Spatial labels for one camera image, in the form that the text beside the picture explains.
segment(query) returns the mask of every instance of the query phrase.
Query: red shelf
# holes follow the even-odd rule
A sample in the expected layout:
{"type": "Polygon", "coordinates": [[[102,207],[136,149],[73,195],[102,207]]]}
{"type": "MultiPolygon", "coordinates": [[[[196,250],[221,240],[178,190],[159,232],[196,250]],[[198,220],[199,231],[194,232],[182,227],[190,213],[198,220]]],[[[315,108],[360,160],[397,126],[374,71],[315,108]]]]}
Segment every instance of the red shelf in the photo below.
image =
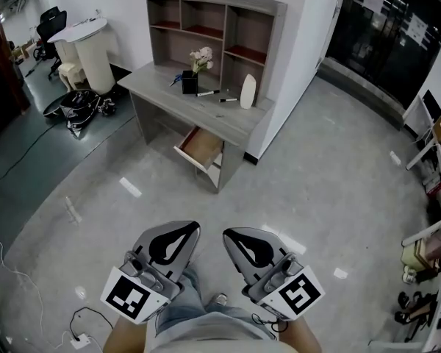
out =
{"type": "Polygon", "coordinates": [[[233,46],[230,49],[225,50],[225,52],[258,65],[265,65],[266,63],[266,54],[264,52],[247,49],[243,46],[233,46]]]}
{"type": "Polygon", "coordinates": [[[162,29],[179,29],[179,22],[175,21],[159,21],[155,25],[151,25],[154,27],[160,27],[162,29]]]}
{"type": "Polygon", "coordinates": [[[195,26],[188,27],[187,29],[185,29],[185,31],[186,32],[193,32],[195,34],[200,34],[205,37],[211,37],[214,39],[220,39],[220,40],[223,39],[223,31],[218,30],[218,29],[213,29],[211,27],[195,25],[195,26]]]}

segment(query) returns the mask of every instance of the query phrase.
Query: glass door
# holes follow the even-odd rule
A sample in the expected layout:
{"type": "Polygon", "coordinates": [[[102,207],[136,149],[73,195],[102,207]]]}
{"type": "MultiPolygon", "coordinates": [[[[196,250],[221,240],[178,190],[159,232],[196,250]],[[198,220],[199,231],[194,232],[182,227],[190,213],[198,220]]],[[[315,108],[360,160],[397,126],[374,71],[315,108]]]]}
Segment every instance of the glass door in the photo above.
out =
{"type": "Polygon", "coordinates": [[[344,0],[327,56],[407,108],[440,47],[438,0],[344,0]]]}

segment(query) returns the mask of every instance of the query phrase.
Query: shelf unit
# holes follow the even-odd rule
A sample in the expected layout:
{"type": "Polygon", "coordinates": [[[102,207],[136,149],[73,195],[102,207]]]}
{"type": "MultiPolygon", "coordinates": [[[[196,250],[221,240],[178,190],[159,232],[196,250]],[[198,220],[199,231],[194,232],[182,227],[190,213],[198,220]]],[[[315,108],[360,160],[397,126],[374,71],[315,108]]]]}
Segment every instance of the shelf unit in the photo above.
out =
{"type": "Polygon", "coordinates": [[[190,52],[209,46],[214,66],[204,71],[211,90],[240,99],[247,74],[257,81],[255,102],[268,92],[286,4],[271,0],[147,0],[154,63],[190,69],[190,52]]]}

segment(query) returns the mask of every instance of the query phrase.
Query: white bottle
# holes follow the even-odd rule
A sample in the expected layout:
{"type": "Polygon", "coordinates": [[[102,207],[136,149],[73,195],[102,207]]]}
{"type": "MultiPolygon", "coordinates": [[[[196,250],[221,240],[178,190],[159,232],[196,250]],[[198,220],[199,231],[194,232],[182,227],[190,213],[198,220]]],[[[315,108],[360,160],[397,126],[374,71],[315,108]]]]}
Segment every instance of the white bottle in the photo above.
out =
{"type": "Polygon", "coordinates": [[[255,90],[257,89],[257,81],[255,78],[247,74],[243,82],[242,93],[240,94],[240,106],[244,109],[249,109],[255,99],[255,90]]]}

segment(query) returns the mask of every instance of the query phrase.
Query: person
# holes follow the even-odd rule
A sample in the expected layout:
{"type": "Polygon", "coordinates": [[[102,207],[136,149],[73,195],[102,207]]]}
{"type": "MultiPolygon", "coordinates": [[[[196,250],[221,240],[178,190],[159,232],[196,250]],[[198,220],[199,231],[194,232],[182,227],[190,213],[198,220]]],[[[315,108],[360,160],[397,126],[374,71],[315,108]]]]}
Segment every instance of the person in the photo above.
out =
{"type": "MultiPolygon", "coordinates": [[[[256,324],[245,310],[226,306],[219,293],[204,307],[198,276],[188,267],[180,277],[184,291],[156,318],[156,347],[152,353],[254,352],[321,353],[321,347],[303,317],[279,322],[279,341],[265,325],[256,324]]],[[[147,324],[120,317],[104,346],[104,353],[143,353],[147,324]]]]}

